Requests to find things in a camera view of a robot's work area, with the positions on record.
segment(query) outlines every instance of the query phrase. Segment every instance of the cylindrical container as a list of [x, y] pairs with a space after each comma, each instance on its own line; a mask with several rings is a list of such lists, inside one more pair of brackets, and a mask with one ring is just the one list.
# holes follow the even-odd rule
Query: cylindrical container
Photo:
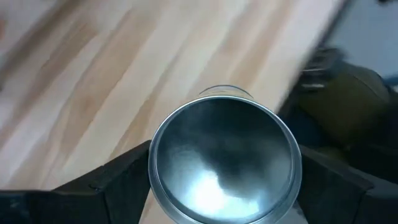
[[171, 113], [149, 152], [149, 179], [177, 223], [276, 223], [299, 192], [299, 147], [244, 90], [214, 86]]

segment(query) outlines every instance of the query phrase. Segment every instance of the can rim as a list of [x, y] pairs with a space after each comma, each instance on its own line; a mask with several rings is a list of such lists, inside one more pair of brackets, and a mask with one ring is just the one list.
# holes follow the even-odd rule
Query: can rim
[[237, 90], [239, 90], [239, 91], [244, 92], [245, 94], [247, 94], [247, 95], [250, 96], [251, 98], [253, 98], [253, 96], [252, 96], [249, 92], [247, 92], [246, 90], [244, 90], [244, 89], [242, 89], [242, 88], [240, 88], [240, 87], [238, 87], [238, 86], [235, 86], [235, 85], [215, 85], [215, 86], [211, 86], [211, 87], [205, 88], [205, 90], [201, 91], [201, 92], [199, 93], [199, 96], [200, 96], [202, 93], [206, 92], [207, 90], [210, 90], [210, 89], [212, 89], [212, 88], [218, 88], [218, 87], [231, 87], [231, 88], [235, 88], [235, 89], [237, 89]]
[[159, 145], [160, 138], [169, 125], [171, 120], [178, 115], [183, 109], [194, 105], [196, 103], [212, 100], [212, 99], [230, 99], [230, 100], [239, 100], [245, 103], [249, 103], [250, 105], [256, 106], [260, 110], [266, 112], [282, 129], [286, 139], [289, 142], [290, 151], [291, 151], [291, 160], [292, 160], [292, 170], [291, 176], [289, 177], [289, 188], [284, 195], [281, 196], [280, 200], [271, 208], [269, 213], [265, 214], [263, 217], [254, 220], [253, 222], [249, 222], [247, 224], [263, 224], [263, 223], [275, 223], [280, 220], [293, 206], [297, 195], [299, 194], [300, 185], [302, 181], [302, 160], [301, 153], [299, 149], [299, 145], [297, 144], [293, 134], [290, 132], [289, 128], [286, 124], [270, 109], [265, 106], [260, 105], [259, 103], [252, 101], [247, 98], [232, 96], [232, 95], [212, 95], [212, 96], [204, 96], [197, 98], [195, 100], [189, 101], [184, 105], [178, 107], [176, 110], [171, 112], [164, 121], [160, 124], [158, 129], [156, 130], [152, 142], [149, 146], [149, 161], [148, 161], [148, 174], [149, 181], [152, 187], [152, 192], [154, 197], [158, 201], [159, 205], [162, 207], [163, 211], [176, 223], [188, 223], [188, 224], [204, 224], [195, 220], [188, 215], [184, 214], [180, 211], [169, 199], [169, 196], [166, 194], [165, 189], [160, 183], [159, 172], [157, 169], [157, 149]]

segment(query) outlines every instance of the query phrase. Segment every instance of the light wood grain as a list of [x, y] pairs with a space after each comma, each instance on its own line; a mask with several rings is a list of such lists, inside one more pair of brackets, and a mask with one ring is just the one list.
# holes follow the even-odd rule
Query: light wood grain
[[0, 0], [0, 67], [66, 0]]
[[[342, 1], [68, 3], [2, 71], [0, 188], [64, 184], [212, 85], [276, 111]], [[141, 223], [167, 222], [149, 194]]]

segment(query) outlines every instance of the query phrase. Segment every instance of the metal cylinder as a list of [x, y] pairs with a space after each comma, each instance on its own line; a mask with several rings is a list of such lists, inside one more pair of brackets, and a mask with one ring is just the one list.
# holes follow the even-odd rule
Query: metal cylinder
[[177, 223], [276, 223], [301, 178], [287, 126], [235, 86], [206, 89], [176, 109], [150, 145], [153, 193]]

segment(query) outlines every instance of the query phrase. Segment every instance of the wooden surface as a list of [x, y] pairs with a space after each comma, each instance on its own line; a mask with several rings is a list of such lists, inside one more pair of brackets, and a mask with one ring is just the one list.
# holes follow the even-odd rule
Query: wooden surface
[[66, 0], [0, 0], [0, 67]]
[[[343, 0], [71, 1], [0, 75], [0, 188], [52, 189], [204, 88], [277, 110]], [[168, 223], [152, 194], [141, 223]]]

